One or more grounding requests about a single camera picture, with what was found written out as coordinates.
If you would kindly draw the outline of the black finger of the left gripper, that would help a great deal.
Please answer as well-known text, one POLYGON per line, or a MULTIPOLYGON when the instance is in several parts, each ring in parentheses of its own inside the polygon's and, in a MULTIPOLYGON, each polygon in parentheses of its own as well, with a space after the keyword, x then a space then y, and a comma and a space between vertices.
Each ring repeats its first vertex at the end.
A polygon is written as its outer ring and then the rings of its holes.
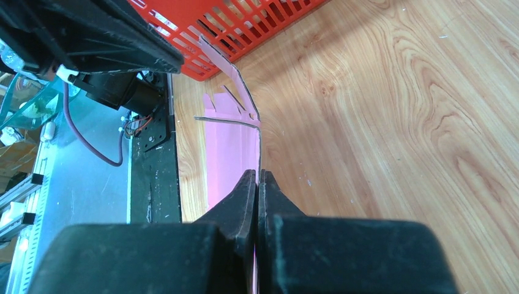
POLYGON ((35 75, 60 65, 84 74, 178 74, 184 64, 128 1, 1 1, 1 40, 35 75))

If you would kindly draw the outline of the pink paper box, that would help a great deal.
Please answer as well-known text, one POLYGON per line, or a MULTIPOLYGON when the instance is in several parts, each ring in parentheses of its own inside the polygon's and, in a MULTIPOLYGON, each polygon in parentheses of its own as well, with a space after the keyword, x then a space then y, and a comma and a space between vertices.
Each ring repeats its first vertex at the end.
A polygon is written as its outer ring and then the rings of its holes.
POLYGON ((260 116, 237 67, 209 41, 199 45, 236 87, 203 97, 208 211, 186 233, 200 251, 196 291, 255 293, 260 116))

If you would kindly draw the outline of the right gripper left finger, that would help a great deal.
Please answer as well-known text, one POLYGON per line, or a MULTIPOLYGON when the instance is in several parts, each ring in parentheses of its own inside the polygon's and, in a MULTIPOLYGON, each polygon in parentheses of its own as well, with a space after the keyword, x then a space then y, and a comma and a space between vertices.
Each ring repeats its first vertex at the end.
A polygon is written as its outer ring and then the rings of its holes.
POLYGON ((256 172, 188 224, 63 229, 29 293, 252 293, 256 172))

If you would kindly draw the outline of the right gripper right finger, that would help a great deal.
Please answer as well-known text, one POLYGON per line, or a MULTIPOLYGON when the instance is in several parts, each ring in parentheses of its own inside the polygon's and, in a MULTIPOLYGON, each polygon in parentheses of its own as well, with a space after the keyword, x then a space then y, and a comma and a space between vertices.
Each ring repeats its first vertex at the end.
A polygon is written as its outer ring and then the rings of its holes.
POLYGON ((311 217, 263 170, 260 293, 457 293, 433 231, 406 220, 311 217))

